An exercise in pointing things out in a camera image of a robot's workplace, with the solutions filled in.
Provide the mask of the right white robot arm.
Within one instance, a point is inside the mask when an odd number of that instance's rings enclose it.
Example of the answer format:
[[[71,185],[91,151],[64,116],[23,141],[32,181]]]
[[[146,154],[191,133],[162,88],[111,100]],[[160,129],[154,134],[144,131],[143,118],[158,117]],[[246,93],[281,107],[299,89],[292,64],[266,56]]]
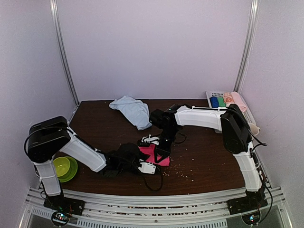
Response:
[[[154,110],[150,114],[149,121],[162,130],[159,144],[153,151],[156,163],[170,156],[171,145],[183,126],[198,126],[221,131],[224,147],[236,158],[246,190],[251,192],[244,198],[244,206],[252,210],[261,203],[262,196],[258,191],[262,189],[262,181],[251,155],[254,151],[252,140],[254,134],[236,104],[227,108],[173,105],[166,111]]]

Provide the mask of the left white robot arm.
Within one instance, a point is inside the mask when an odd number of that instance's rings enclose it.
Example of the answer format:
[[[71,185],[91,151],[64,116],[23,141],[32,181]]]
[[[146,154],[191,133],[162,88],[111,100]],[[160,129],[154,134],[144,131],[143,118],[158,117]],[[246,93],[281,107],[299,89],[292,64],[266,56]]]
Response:
[[[61,156],[81,163],[93,175],[88,180],[81,178],[75,190],[85,190],[88,184],[96,191],[103,181],[121,180],[122,176],[130,174],[144,180],[149,174],[149,164],[135,144],[125,143],[116,150],[103,152],[81,138],[63,116],[31,125],[24,141],[24,152],[34,165],[50,204],[58,211],[68,207],[67,198],[61,194],[62,184],[69,181],[60,181],[55,168],[55,159]]]

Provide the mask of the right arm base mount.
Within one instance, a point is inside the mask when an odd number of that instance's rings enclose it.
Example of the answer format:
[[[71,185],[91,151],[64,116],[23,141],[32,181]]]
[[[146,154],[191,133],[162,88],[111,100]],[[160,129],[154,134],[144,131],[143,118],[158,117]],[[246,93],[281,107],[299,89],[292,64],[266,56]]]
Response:
[[[246,191],[246,196],[230,199],[227,201],[227,206],[230,215],[257,210],[267,205],[268,202],[265,197],[265,194],[260,194],[258,192]]]

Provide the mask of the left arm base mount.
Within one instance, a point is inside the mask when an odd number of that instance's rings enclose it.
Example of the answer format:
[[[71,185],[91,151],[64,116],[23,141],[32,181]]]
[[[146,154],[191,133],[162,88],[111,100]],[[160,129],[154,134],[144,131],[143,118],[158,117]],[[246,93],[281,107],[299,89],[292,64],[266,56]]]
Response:
[[[46,196],[44,207],[72,215],[82,215],[85,202],[79,199],[64,197],[63,195]]]

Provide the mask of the white plastic basket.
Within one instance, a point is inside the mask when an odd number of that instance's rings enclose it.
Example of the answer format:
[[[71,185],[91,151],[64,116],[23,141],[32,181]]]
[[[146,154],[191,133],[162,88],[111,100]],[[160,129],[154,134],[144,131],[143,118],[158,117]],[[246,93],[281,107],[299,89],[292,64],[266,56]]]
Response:
[[[213,96],[214,97],[223,97],[224,94],[225,94],[225,91],[224,92],[223,91],[218,91],[218,90],[216,90],[216,91],[214,91],[214,90],[213,91],[206,91],[206,97],[207,97],[209,107],[210,108],[212,107],[212,104],[211,104],[211,101],[210,101],[211,97],[213,97]],[[243,112],[243,115],[244,115],[246,121],[248,123],[252,123],[252,124],[256,125],[256,121],[255,121],[255,119],[254,119],[254,117],[253,117],[253,115],[252,115],[252,113],[249,109],[249,106],[246,104],[243,97],[242,96],[240,96],[240,97],[242,99],[242,102],[247,106],[247,110],[245,112]]]

